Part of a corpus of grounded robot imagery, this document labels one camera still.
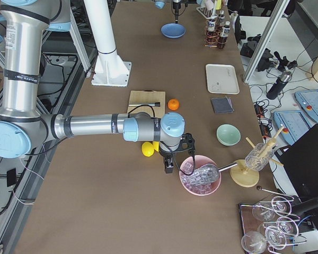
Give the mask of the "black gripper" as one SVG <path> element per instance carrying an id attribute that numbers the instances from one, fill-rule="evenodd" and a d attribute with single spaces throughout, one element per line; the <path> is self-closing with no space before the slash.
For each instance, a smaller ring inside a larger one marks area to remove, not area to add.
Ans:
<path id="1" fill-rule="evenodd" d="M 164 158 L 164 166 L 165 166 L 165 173 L 171 174 L 173 173 L 174 169 L 174 161 L 173 161 L 173 154 L 177 152 L 180 148 L 180 144 L 177 143 L 173 146 L 169 146 L 168 144 L 160 141 L 159 143 L 159 153 Z"/>
<path id="2" fill-rule="evenodd" d="M 172 11 L 174 13 L 175 23 L 178 23 L 180 9 L 181 9 L 181 2 L 172 2 Z"/>

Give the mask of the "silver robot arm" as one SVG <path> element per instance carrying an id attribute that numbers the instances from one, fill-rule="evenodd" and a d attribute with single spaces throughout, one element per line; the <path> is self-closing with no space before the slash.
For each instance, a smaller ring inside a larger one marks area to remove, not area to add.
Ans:
<path id="1" fill-rule="evenodd" d="M 178 113 L 162 118 L 145 113 L 63 116 L 36 109 L 42 35 L 69 31 L 69 1 L 1 1 L 7 21 L 3 100 L 0 107 L 0 157 L 28 155 L 33 148 L 61 138 L 91 134 L 122 134 L 127 141 L 157 141 L 165 172 L 174 168 L 174 154 L 187 136 Z"/>
<path id="2" fill-rule="evenodd" d="M 181 9 L 181 0 L 155 0 L 154 5 L 156 8 L 162 9 L 166 4 L 170 4 L 170 9 L 172 14 L 174 15 L 174 22 L 178 24 L 180 9 Z"/>

